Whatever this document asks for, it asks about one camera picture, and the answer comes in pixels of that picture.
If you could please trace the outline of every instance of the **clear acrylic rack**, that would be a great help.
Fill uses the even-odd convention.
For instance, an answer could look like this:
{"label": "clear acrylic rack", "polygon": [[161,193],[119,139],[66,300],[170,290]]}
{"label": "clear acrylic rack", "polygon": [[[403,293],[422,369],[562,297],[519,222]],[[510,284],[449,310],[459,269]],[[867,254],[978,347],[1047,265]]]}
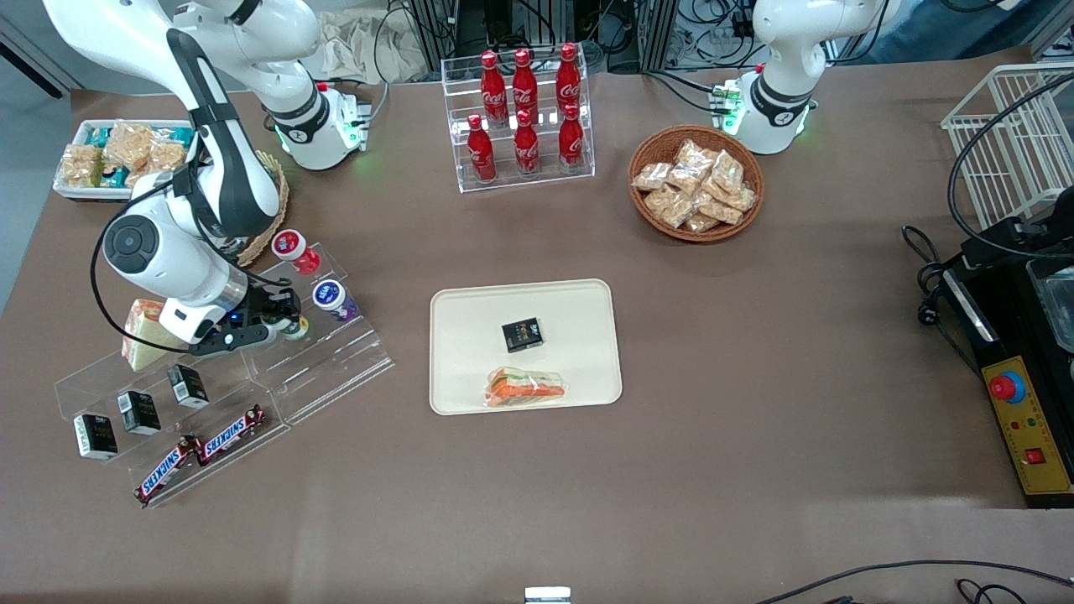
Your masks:
{"label": "clear acrylic rack", "polygon": [[[490,130],[489,120],[484,115],[484,103],[481,100],[481,58],[461,57],[444,59],[441,62],[441,84],[444,86],[444,102],[448,111],[448,132],[451,138],[451,152],[455,160],[455,173],[459,179],[460,192],[513,187],[534,183],[548,183],[568,178],[583,178],[596,174],[596,156],[593,141],[593,107],[590,104],[589,70],[581,45],[578,45],[578,71],[581,74],[578,97],[579,124],[584,136],[582,145],[582,168],[577,174],[564,174],[560,171],[560,126],[563,117],[555,102],[555,73],[560,68],[558,48],[552,46],[534,47],[531,64],[537,78],[537,118],[534,130],[537,132],[537,144],[540,148],[540,172],[536,177],[523,179],[514,163],[514,130],[518,121],[514,118],[513,88],[511,74],[514,70],[513,51],[497,55],[499,70],[507,85],[510,125],[508,128]],[[492,139],[492,152],[496,159],[496,179],[488,185],[478,183],[470,163],[466,138],[469,125],[466,117],[471,113],[481,114],[485,130]]]}
{"label": "clear acrylic rack", "polygon": [[[193,434],[204,442],[253,405],[261,406],[265,414],[261,426],[208,465],[200,466],[197,461],[188,460],[189,464],[154,495],[149,507],[166,503],[392,366],[380,336],[364,315],[339,322],[314,305],[315,283],[332,277],[346,285],[347,273],[323,246],[314,244],[313,248],[321,256],[316,273],[300,275],[289,262],[280,262],[263,273],[272,281],[290,278],[291,287],[303,298],[303,316],[309,321],[309,331],[301,341],[276,337],[264,346],[240,348],[212,358],[169,354],[137,373],[117,350],[56,383],[60,415],[69,423],[83,413],[103,415],[112,420],[119,452],[98,463],[126,470],[132,491],[175,446],[179,436]],[[361,307],[361,297],[355,300]],[[168,380],[168,369],[175,363],[189,366],[201,375],[209,397],[208,405],[193,409],[175,401]],[[159,432],[145,436],[124,430],[116,398],[128,390],[153,397],[160,418]],[[78,458],[73,427],[70,447],[71,455]],[[133,497],[131,502],[137,504]]]}

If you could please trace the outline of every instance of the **small black box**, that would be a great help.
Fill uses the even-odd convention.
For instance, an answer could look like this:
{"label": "small black box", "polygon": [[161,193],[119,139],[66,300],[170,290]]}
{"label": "small black box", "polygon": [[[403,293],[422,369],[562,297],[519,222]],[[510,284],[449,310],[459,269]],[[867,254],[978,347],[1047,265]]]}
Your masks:
{"label": "small black box", "polygon": [[197,371],[174,364],[168,370],[168,380],[172,383],[172,392],[180,405],[200,409],[208,404],[205,385]]}
{"label": "small black box", "polygon": [[507,351],[518,353],[545,343],[540,336],[537,318],[526,319],[517,323],[504,326],[504,340],[507,341]]}
{"label": "small black box", "polygon": [[86,459],[108,459],[119,452],[112,420],[103,415],[84,413],[74,418],[78,455]]}
{"label": "small black box", "polygon": [[160,418],[153,397],[130,390],[119,394],[119,413],[124,416],[124,430],[133,434],[156,434],[160,430]]}

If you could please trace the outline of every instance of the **white cloth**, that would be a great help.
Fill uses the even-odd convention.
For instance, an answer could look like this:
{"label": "white cloth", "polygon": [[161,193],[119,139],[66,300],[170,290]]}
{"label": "white cloth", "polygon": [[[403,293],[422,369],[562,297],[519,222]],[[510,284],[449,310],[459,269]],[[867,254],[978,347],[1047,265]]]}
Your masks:
{"label": "white cloth", "polygon": [[[386,15],[388,20],[380,28],[379,38],[374,40]],[[379,74],[383,74],[386,80],[396,83],[429,71],[406,11],[388,15],[386,9],[345,9],[322,12],[317,18],[324,46],[324,73],[329,77],[358,77],[375,84],[381,82]],[[373,63],[375,42],[379,43],[376,67]]]}

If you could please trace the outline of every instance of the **brown table surface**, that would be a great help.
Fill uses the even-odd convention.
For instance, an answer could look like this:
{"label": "brown table surface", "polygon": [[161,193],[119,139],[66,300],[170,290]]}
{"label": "brown table surface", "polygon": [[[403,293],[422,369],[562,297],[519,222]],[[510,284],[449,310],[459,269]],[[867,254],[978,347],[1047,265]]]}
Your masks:
{"label": "brown table surface", "polygon": [[[832,69],[819,110],[760,159],[742,235],[677,243],[636,214],[625,172],[656,130],[703,117],[639,76],[592,82],[598,175],[461,196],[437,85],[400,86],[367,153],[285,160],[288,225],[323,242],[396,366],[158,510],[77,458],[53,383],[116,335],[87,257],[116,206],[53,195],[0,320],[0,600],[750,603],[865,563],[958,557],[1070,575],[1074,516],[1021,508],[984,391],[915,319],[944,254],[953,153],[940,119],[995,64]],[[256,99],[234,96],[255,145]],[[170,97],[79,94],[90,117],[172,118]],[[140,290],[101,273],[117,315]],[[599,277],[624,392],[613,405],[440,417],[427,402],[440,289]],[[1074,594],[997,571],[877,573],[795,600],[956,602],[952,578],[1033,602]]]}

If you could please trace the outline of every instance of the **coca-cola bottle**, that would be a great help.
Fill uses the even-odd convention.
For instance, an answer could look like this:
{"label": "coca-cola bottle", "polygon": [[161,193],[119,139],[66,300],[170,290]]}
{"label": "coca-cola bottle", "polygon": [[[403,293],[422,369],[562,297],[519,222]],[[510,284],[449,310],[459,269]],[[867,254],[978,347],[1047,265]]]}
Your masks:
{"label": "coca-cola bottle", "polygon": [[481,100],[484,101],[484,113],[489,116],[489,128],[498,130],[507,128],[507,89],[504,76],[496,69],[496,53],[481,53]]}
{"label": "coca-cola bottle", "polygon": [[537,78],[529,67],[529,51],[519,48],[514,52],[514,77],[511,80],[514,88],[514,111],[527,111],[533,116],[537,109]]}
{"label": "coca-cola bottle", "polygon": [[540,152],[537,150],[537,132],[534,132],[529,112],[520,110],[519,129],[514,131],[514,161],[519,163],[519,174],[523,178],[536,178],[540,172]]}
{"label": "coca-cola bottle", "polygon": [[578,48],[572,42],[564,42],[560,48],[560,71],[555,72],[555,102],[563,113],[567,103],[578,103],[579,86],[582,82],[581,74],[578,73]]}
{"label": "coca-cola bottle", "polygon": [[560,126],[560,170],[564,174],[582,171],[582,125],[578,123],[578,105],[567,103]]}
{"label": "coca-cola bottle", "polygon": [[488,185],[496,179],[496,160],[492,157],[492,139],[481,128],[480,115],[471,113],[466,121],[470,125],[470,133],[466,136],[466,146],[469,147],[470,161],[474,162],[477,182]]}

